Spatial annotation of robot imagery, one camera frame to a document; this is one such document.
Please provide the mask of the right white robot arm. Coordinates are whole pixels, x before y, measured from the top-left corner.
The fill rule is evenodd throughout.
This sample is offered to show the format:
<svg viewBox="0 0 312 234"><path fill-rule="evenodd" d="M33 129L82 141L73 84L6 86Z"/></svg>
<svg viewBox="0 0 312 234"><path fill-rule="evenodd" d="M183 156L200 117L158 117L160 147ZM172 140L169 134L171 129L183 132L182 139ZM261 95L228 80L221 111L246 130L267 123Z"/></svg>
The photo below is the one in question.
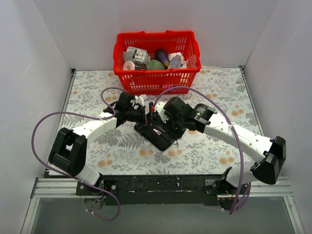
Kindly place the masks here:
<svg viewBox="0 0 312 234"><path fill-rule="evenodd" d="M155 104L155 111L174 133L186 129L198 131L236 148L242 147L243 152L251 157L252 160L243 166L226 169L220 180L208 185L210 193L228 195L237 190L239 184L257 180L268 185L277 182L286 160L284 138L277 136L272 139L261 136L237 124L231 129L225 117L213 108L202 103L192 108L179 97Z"/></svg>

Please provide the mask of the green round melon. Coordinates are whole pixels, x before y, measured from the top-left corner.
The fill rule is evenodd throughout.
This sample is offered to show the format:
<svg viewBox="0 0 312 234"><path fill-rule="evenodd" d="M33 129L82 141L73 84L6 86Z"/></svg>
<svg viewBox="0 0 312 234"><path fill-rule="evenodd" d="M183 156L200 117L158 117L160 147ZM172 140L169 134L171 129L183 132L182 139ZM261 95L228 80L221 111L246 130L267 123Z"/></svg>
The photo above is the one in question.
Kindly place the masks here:
<svg viewBox="0 0 312 234"><path fill-rule="evenodd" d="M146 63L146 68L149 71L164 70L165 69L164 65L156 59L150 60L148 63Z"/></svg>

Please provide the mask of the red plastic shopping basket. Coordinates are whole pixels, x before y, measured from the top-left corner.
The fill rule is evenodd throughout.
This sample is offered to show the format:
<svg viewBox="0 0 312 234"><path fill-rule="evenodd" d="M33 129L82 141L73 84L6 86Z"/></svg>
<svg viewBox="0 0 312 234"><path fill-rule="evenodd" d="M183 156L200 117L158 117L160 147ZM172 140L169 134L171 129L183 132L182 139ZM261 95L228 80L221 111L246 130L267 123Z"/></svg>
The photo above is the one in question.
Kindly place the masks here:
<svg viewBox="0 0 312 234"><path fill-rule="evenodd" d="M144 49L151 59L155 59L157 49L167 53L180 52L188 62L187 68L171 70L130 70L123 69L123 52L129 46ZM171 31L146 33L144 31L120 33L113 53L113 71L126 91L136 95L158 95L161 92L179 86L169 94L186 94L196 74L201 69L200 50L193 31Z"/></svg>

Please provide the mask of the silver straight hair scissors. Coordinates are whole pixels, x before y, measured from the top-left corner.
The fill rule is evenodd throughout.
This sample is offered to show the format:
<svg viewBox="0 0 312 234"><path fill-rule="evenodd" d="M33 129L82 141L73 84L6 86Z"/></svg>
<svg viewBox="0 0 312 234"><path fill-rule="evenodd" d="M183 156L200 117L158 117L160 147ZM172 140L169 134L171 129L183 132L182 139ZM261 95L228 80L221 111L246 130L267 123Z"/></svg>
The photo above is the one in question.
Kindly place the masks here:
<svg viewBox="0 0 312 234"><path fill-rule="evenodd" d="M173 140L171 141L171 144L172 144L173 146L176 146L177 148L179 147L178 141L177 141L176 139L173 139Z"/></svg>

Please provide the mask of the floral table mat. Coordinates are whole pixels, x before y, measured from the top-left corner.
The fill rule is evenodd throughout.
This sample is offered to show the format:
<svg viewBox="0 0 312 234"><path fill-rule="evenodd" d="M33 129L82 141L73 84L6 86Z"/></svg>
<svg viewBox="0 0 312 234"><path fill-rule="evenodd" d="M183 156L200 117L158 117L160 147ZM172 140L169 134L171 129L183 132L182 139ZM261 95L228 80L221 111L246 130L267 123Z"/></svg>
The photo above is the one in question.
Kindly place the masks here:
<svg viewBox="0 0 312 234"><path fill-rule="evenodd" d="M252 107L240 68L204 67L193 81L193 90L181 99L195 107L215 102L231 122L256 134L262 129ZM121 83L112 71L78 71L67 101L62 126L72 129L97 116L107 103L117 101ZM178 141L162 152L126 122L106 132L87 149L86 163L104 175L221 174L228 167L249 162L237 148L218 138L186 131Z"/></svg>

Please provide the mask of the aluminium frame rail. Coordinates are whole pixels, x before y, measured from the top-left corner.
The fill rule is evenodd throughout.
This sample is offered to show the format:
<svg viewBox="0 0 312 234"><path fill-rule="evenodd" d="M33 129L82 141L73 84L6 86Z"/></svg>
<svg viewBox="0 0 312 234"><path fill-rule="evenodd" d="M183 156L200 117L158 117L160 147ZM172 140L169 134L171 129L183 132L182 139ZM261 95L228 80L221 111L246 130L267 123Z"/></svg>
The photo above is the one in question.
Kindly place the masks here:
<svg viewBox="0 0 312 234"><path fill-rule="evenodd" d="M168 183L174 179L182 179L187 184L192 186L205 182L206 185L214 182L220 175L114 175L109 184L112 185L112 193L117 193L118 182L125 182L127 185L131 185L136 181L146 180L149 183L158 182L161 186L164 183ZM160 189L154 190L138 190L130 191L132 197L128 202L129 205L182 205L182 204L201 204L207 202L205 206L209 210L217 210L222 213L226 213L226 210L219 206L220 203L224 203L228 198L227 195L211 195L207 194L205 197L201 197L202 191L173 191ZM285 211L283 211L284 218L288 218L291 226L289 228L295 234L303 234L305 232L301 223L295 201L293 191L288 181L288 178L281 176L278 178L275 185L268 185L261 181L253 181L244 184L241 189L239 198L242 203L247 203L248 198L283 198L285 204ZM46 171L43 178L38 178L35 181L35 185L31 194L31 204L27 212L26 220L24 222L22 233L31 233L35 229L35 216L38 211L40 199L78 199L84 200L84 204L87 210L100 211L102 207L110 204L106 199L107 195L101 192L96 193L95 189L84 185L79 180L65 178L63 176L53 175L49 176L49 171Z"/></svg>

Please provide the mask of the white bowl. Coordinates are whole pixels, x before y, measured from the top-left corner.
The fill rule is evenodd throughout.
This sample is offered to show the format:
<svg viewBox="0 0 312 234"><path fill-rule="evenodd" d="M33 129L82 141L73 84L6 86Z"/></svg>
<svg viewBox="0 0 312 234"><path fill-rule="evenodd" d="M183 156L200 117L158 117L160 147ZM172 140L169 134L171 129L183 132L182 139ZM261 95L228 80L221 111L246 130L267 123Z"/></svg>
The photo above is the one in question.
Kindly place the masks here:
<svg viewBox="0 0 312 234"><path fill-rule="evenodd" d="M170 54L168 55L169 61L171 61L172 58L174 58L176 55L177 55L177 53L170 53ZM183 62L183 61L184 61L184 56L181 55L180 57L181 57L181 62Z"/></svg>

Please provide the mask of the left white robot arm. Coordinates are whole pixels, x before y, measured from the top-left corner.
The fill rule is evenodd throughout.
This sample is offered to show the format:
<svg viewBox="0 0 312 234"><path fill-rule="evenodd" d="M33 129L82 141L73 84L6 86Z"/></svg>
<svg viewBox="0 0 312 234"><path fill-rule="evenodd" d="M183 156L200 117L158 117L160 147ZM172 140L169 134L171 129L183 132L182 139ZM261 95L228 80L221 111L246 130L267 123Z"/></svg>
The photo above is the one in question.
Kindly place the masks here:
<svg viewBox="0 0 312 234"><path fill-rule="evenodd" d="M125 122L145 123L146 95L135 96L122 92L118 101L111 103L95 119L74 129L61 128L52 146L49 163L63 172L87 183L93 195L103 191L102 175L86 164L87 147L106 132Z"/></svg>

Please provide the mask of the white paper cup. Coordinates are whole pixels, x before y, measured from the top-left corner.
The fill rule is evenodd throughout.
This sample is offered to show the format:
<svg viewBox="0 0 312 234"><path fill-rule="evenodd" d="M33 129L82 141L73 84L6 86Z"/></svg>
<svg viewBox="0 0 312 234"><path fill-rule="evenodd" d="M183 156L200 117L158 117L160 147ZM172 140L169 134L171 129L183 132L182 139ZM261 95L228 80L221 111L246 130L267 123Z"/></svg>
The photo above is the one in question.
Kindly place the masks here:
<svg viewBox="0 0 312 234"><path fill-rule="evenodd" d="M136 66L134 64L134 62L128 60L124 63L123 65L123 71L132 71L135 70Z"/></svg>

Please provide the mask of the crumpled silver foil pouch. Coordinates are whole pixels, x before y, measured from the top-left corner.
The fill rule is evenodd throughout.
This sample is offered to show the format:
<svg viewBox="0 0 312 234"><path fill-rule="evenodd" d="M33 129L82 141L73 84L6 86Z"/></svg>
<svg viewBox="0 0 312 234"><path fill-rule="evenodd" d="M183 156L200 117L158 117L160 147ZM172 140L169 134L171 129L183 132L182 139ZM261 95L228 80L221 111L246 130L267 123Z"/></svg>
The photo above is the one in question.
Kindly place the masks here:
<svg viewBox="0 0 312 234"><path fill-rule="evenodd" d="M123 53L124 61L133 61L133 62L140 62L140 63L148 63L151 60L147 50L140 49L133 46L128 46L126 51Z"/></svg>

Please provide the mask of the black zip tool case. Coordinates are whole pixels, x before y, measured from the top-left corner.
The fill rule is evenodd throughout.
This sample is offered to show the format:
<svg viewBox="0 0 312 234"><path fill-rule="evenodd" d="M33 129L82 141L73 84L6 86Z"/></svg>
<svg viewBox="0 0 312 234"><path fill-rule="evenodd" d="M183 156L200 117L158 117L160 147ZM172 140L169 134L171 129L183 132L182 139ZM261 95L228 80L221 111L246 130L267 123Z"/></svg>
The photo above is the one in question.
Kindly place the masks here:
<svg viewBox="0 0 312 234"><path fill-rule="evenodd" d="M144 125L136 123L134 129L161 151L168 149L171 141L180 139L185 132L185 130L175 129L169 120L166 123L163 122L152 102L149 103L149 112L146 117L147 123ZM159 136L153 129L161 131L162 135Z"/></svg>

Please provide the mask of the purple eggplant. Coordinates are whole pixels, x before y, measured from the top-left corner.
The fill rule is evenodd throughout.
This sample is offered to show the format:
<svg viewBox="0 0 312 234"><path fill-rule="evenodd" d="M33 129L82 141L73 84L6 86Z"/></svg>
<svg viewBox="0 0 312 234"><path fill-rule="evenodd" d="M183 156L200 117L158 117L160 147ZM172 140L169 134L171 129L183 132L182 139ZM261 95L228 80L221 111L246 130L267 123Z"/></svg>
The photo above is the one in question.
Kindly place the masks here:
<svg viewBox="0 0 312 234"><path fill-rule="evenodd" d="M168 68L170 61L168 54L164 49L161 48L157 49L155 52L155 58L164 65L165 69Z"/></svg>

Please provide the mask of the clear plastic bottle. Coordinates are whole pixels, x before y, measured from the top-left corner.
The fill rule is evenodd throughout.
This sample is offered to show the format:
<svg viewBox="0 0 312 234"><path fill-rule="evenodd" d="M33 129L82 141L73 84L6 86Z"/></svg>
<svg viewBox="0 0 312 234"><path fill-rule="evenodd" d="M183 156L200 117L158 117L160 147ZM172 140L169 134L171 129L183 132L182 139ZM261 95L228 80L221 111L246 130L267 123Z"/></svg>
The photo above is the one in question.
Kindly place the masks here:
<svg viewBox="0 0 312 234"><path fill-rule="evenodd" d="M172 58L168 65L168 70L170 69L179 69L181 66L181 56L176 54L175 57Z"/></svg>

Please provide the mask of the white pump bottle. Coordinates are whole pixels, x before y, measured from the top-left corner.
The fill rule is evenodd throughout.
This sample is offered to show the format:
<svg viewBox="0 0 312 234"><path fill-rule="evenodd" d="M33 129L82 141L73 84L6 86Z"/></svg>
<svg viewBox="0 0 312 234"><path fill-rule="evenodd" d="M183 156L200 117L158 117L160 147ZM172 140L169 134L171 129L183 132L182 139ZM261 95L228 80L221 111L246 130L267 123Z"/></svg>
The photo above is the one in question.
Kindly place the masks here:
<svg viewBox="0 0 312 234"><path fill-rule="evenodd" d="M183 61L180 68L187 69L188 68L188 63L189 63L188 60Z"/></svg>

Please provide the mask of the black table edge rail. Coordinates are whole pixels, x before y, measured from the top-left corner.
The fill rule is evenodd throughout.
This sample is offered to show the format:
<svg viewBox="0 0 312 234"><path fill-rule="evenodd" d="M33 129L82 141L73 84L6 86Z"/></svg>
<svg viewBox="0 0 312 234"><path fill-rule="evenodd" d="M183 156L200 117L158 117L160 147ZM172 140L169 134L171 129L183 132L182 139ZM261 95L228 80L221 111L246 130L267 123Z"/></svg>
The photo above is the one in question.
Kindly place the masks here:
<svg viewBox="0 0 312 234"><path fill-rule="evenodd" d="M203 204L229 209L235 191L228 195L210 193L208 185L222 178L215 175L105 175L100 180L105 192L66 176L37 179L33 197L84 198L95 209L118 204Z"/></svg>

